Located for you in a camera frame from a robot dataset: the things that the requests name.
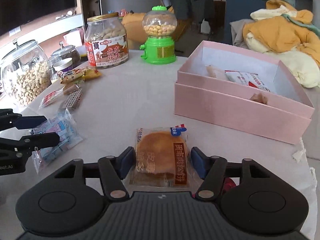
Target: white table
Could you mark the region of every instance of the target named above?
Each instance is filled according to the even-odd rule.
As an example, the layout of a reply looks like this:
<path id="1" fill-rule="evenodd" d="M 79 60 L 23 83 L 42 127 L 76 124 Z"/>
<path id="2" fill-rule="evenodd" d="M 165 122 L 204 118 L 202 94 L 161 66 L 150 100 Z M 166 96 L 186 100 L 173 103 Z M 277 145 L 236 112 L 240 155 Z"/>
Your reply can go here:
<path id="1" fill-rule="evenodd" d="M 267 139 L 237 130 L 177 116 L 174 110 L 176 71 L 186 61 L 178 57 L 170 65 L 149 65 L 140 59 L 141 52 L 131 51 L 130 59 L 120 66 L 102 70 L 103 77 L 90 82 L 79 109 L 74 113 L 78 131 L 86 138 L 72 150 L 36 174 L 32 159 L 25 173 L 0 177 L 0 239 L 12 240 L 23 230 L 15 215 L 19 196 L 53 171 L 75 158 L 96 162 L 106 155 L 118 156 L 128 146 L 135 146 L 136 129 L 170 127 L 184 123 L 189 147 L 198 146 L 208 156 L 219 155 L 230 162 L 252 158 L 302 192 L 309 203 L 309 215 L 301 232 L 309 239 L 316 231 L 317 202 L 315 182 L 306 156 L 297 163 L 292 154 L 300 146 Z M 42 95 L 57 89 L 57 82 Z M 38 109 L 38 97 L 23 115 L 44 114 L 50 118 L 60 103 Z M 10 129 L 2 137 L 20 139 L 25 131 Z M 89 185 L 98 188 L 97 181 Z"/>

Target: gumball machine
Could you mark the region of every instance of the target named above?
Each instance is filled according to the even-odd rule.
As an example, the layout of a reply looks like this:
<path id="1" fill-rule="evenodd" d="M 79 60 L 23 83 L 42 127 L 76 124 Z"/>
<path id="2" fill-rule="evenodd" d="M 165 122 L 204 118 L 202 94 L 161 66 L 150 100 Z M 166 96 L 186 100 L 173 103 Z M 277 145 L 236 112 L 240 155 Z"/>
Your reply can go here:
<path id="1" fill-rule="evenodd" d="M 142 25 L 148 39 L 140 46 L 140 49 L 144 49 L 141 57 L 150 64 L 175 62 L 174 40 L 170 36 L 177 27 L 174 14 L 164 6 L 155 6 L 144 16 Z"/>

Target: cardboard box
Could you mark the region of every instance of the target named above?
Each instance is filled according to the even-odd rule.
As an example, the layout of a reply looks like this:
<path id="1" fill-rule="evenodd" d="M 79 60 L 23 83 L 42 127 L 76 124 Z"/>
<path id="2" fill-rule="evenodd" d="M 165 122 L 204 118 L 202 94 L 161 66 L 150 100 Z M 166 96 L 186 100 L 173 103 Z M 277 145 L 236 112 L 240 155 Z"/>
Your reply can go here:
<path id="1" fill-rule="evenodd" d="M 276 94 L 209 77 L 207 65 L 257 73 Z M 250 100 L 258 93 L 267 97 L 267 105 Z M 312 103 L 288 68 L 258 52 L 203 41 L 178 70 L 178 115 L 295 144 L 310 124 L 313 112 Z"/>

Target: metal screw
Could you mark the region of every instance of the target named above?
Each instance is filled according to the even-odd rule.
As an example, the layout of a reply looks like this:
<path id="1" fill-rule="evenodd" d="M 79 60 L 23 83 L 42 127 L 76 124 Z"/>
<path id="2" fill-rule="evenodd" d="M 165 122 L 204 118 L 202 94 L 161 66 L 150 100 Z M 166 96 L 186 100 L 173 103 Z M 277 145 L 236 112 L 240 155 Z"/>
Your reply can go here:
<path id="1" fill-rule="evenodd" d="M 211 190 L 201 190 L 198 193 L 200 198 L 211 198 L 214 196 L 214 193 Z"/>
<path id="2" fill-rule="evenodd" d="M 113 198 L 122 198 L 125 197 L 126 192 L 124 192 L 123 190 L 114 190 L 110 193 L 110 196 Z"/>

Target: gold jar lid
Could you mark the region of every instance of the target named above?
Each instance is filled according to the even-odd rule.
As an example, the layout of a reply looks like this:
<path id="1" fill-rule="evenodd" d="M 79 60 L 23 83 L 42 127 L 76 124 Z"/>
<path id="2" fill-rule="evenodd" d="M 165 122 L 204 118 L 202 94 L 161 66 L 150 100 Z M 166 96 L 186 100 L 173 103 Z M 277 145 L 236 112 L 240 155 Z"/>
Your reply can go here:
<path id="1" fill-rule="evenodd" d="M 96 22 L 96 21 L 105 20 L 105 19 L 114 18 L 114 17 L 119 17 L 119 13 L 118 12 L 108 13 L 108 14 L 104 14 L 104 15 L 91 17 L 91 18 L 87 19 L 87 22 L 91 23 L 91 22 Z"/>

